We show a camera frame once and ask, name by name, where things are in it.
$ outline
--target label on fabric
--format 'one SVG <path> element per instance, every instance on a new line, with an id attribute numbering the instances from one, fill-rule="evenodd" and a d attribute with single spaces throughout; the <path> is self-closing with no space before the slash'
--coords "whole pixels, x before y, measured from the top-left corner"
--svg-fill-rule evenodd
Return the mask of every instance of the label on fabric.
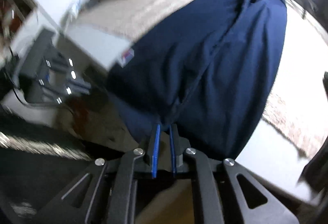
<path id="1" fill-rule="evenodd" d="M 117 59 L 118 64 L 123 68 L 126 66 L 127 63 L 134 57 L 134 50 L 130 48 L 129 50 L 125 51 L 120 55 Z"/>

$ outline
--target black cable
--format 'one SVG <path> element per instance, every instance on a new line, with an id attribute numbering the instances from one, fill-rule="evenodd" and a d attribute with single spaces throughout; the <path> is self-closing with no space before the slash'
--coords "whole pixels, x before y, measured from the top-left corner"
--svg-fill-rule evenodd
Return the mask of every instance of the black cable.
<path id="1" fill-rule="evenodd" d="M 40 109 L 49 109 L 49 108 L 58 108 L 58 109 L 67 109 L 69 110 L 72 115 L 74 115 L 74 111 L 73 109 L 71 109 L 68 105 L 63 104 L 62 106 L 57 105 L 57 104 L 53 104 L 53 103 L 24 103 L 18 96 L 18 94 L 16 93 L 15 88 L 13 88 L 14 94 L 17 98 L 18 101 L 20 101 L 20 103 L 28 108 L 40 108 Z"/>
<path id="2" fill-rule="evenodd" d="M 15 56 L 14 56 L 14 53 L 13 53 L 13 50 L 11 49 L 10 45 L 8 45 L 8 48 L 9 48 L 9 51 L 10 51 L 10 53 L 11 53 L 11 56 L 12 56 L 12 57 L 15 57 Z"/>

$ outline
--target black metal bracket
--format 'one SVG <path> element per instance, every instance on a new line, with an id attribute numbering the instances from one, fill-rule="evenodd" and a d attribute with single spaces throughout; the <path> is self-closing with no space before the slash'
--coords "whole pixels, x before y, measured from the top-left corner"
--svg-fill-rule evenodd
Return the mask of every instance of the black metal bracket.
<path id="1" fill-rule="evenodd" d="M 298 224 L 297 218 L 243 166 L 232 159 L 209 159 L 190 148 L 189 142 L 178 136 L 176 126 L 171 129 L 176 171 L 159 173 L 157 180 L 168 174 L 172 179 L 191 179 L 195 223 Z M 142 143 L 120 159 L 97 159 L 37 213 L 34 223 L 133 224 L 138 180 L 153 178 L 153 152 L 150 143 Z M 229 188 L 222 189 L 222 182 Z M 231 218 L 231 213 L 239 218 Z"/>

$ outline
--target blue fabric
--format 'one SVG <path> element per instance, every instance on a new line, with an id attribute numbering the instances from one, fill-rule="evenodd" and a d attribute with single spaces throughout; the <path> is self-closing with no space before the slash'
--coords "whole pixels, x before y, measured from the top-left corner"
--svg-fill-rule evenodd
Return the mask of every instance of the blue fabric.
<path id="1" fill-rule="evenodd" d="M 236 158 L 264 110 L 286 22 L 284 0 L 194 0 L 164 19 L 108 76 L 131 135 L 176 122 L 192 147 Z"/>

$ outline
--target blue item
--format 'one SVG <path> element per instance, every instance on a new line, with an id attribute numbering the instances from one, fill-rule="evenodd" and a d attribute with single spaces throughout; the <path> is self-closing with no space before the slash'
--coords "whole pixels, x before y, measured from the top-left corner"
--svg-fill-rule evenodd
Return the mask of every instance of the blue item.
<path id="1" fill-rule="evenodd" d="M 263 113 L 286 22 L 284 0 L 194 0 L 164 19 L 107 79 L 131 135 L 175 122 L 210 158 L 236 158 Z"/>
<path id="2" fill-rule="evenodd" d="M 151 157 L 152 158 L 151 174 L 153 178 L 156 178 L 157 175 L 160 134 L 161 134 L 161 126 L 160 124 L 157 124 L 154 152 L 153 152 L 153 156 Z"/>

